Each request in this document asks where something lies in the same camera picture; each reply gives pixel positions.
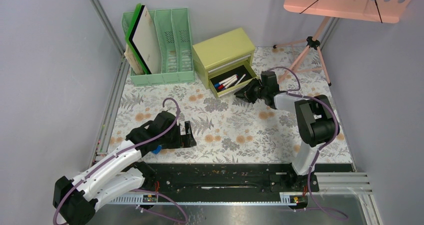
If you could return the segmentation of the slim blue white pen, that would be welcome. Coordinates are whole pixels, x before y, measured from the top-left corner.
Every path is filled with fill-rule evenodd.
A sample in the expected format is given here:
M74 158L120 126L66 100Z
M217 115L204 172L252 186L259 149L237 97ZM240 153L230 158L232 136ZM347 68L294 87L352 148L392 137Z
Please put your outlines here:
M245 78L246 74L243 74L238 80L237 82L234 84L234 86L237 86L239 83L241 83L241 81Z

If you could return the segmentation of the white blue marker pen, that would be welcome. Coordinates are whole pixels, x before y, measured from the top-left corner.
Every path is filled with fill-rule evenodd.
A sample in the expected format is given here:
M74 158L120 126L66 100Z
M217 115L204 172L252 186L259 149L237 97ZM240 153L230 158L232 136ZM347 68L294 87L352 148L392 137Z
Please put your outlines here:
M230 88L233 84L235 84L236 82L237 82L237 78L235 77L235 78L233 78L232 80L230 80L224 87L223 87L223 89L222 90L226 90L226 89L228 89L228 88Z

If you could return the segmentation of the white red marker pen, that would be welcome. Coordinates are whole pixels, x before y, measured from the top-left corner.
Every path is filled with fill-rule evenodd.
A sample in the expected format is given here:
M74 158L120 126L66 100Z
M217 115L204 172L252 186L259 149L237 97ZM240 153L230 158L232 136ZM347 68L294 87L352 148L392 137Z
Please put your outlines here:
M230 85L232 82L235 82L237 80L237 77L231 77L228 78L225 82L221 82L218 84L218 86L216 88L218 88L219 90L224 89L226 86Z

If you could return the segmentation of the yellow-green drawer cabinet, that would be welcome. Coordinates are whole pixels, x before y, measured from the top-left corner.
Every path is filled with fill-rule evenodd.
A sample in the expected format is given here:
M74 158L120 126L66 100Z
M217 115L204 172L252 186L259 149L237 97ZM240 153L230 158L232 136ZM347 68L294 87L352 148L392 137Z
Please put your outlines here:
M257 77L252 68L255 49L244 29L236 28L192 46L194 71L216 98L234 93ZM246 76L237 86L225 90L214 87L228 77L237 75L239 79L243 74Z

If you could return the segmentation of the green clip file folder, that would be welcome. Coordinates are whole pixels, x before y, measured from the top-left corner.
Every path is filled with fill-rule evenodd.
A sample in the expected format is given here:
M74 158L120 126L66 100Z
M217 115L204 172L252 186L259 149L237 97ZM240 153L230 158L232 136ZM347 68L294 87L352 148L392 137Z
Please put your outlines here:
M145 75L150 75L151 71L149 69L149 67L145 64L145 61L143 59L143 57L141 56L135 42L134 42L134 38L135 38L135 33L136 33L136 29L138 27L139 21L141 19L141 15L142 12L145 8L145 5L138 3L135 6L135 9L133 11L133 15L130 19L130 22L128 24L128 29L127 32L125 34L125 40L129 46L129 48L131 49L131 51L133 52L136 61L139 63L142 71L144 72Z

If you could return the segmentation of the white perforated board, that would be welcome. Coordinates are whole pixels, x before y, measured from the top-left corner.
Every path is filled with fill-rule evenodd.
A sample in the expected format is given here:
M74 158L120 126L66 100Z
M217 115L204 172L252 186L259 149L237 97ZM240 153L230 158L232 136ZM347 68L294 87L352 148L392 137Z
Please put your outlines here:
M162 72L162 54L155 23L146 6L140 16L134 42L151 74L160 74Z

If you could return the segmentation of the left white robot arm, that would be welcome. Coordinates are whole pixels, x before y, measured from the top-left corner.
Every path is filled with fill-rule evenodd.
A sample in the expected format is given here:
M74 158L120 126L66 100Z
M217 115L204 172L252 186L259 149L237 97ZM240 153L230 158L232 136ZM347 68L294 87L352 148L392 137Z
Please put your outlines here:
M54 185L53 224L58 217L66 225L85 225L105 204L130 192L141 190L158 197L156 172L141 159L162 150L191 148L197 145L190 121L181 133L178 116L161 111L126 135L110 154L89 169L69 179L59 178Z

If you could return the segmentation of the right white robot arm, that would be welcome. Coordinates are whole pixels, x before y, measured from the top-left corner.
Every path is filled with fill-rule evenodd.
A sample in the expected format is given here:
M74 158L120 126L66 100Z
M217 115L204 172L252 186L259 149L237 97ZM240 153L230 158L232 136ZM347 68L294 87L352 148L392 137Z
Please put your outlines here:
M324 94L312 97L280 90L273 71L263 71L260 79L252 79L234 95L251 104L263 100L274 110L287 111L296 116L302 143L291 163L293 173L287 176L286 183L293 191L301 190L307 184L305 175L314 171L319 149L339 134L340 126L329 98Z

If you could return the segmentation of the small blue cap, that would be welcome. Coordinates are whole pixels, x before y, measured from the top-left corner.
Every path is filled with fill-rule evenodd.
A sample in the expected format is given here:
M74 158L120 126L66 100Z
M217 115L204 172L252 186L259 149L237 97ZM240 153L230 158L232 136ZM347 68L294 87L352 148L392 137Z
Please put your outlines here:
M157 148L155 148L154 150L151 151L151 153L157 155L158 153L160 153L162 150L162 146L158 145Z

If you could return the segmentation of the floral table mat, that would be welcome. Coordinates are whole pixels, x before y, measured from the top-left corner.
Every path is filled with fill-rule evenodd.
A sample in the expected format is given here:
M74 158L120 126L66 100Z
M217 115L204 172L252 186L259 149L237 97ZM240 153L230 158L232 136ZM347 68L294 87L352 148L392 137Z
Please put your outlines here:
M252 68L257 75L275 66L289 67L302 47L258 47ZM322 70L297 73L299 94L326 95L336 112ZM163 111L165 98L174 98L181 109L179 122L190 121L197 146L165 149L143 157L147 163L290 163L300 151L301 138L293 113L274 110L258 100L255 104L236 99L233 93L216 98L196 77L195 82L134 86L128 76L123 88L107 152L120 145L125 136ZM352 163L342 131L321 152L317 163Z

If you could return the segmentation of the mint green file organizer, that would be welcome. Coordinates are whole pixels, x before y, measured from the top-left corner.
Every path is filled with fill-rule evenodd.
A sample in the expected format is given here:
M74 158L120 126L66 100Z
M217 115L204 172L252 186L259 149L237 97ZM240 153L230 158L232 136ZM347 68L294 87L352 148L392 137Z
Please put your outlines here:
M161 73L137 74L131 71L135 86L190 83L195 80L192 58L192 34L188 8L149 10L154 21L161 51ZM121 25L125 34L133 12L122 15Z

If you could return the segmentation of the pink music stand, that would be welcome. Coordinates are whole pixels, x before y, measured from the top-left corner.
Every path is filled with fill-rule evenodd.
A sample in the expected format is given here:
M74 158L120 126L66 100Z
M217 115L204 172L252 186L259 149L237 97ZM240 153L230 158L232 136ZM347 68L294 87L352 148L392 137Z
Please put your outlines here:
M401 99L422 82L424 0L285 0L284 8L337 22L323 51L341 96Z

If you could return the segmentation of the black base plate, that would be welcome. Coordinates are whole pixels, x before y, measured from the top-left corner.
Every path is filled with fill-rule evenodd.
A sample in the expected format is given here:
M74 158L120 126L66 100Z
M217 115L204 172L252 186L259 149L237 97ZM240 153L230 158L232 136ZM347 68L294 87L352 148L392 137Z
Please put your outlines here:
M318 164L297 177L287 163L150 163L142 189L178 203L279 202L281 193L319 192L319 172L352 172L349 164Z

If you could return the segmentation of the aluminium rail frame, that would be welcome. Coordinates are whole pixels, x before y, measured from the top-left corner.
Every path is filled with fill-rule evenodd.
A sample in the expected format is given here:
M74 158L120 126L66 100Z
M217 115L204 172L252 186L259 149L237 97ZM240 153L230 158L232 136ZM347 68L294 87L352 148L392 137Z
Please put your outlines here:
M82 0L81 13L72 30L78 39L75 64L67 78L74 90L68 121L70 138L65 158L73 177L89 168L97 148L107 149L116 120L129 66L123 61L124 47L101 0Z

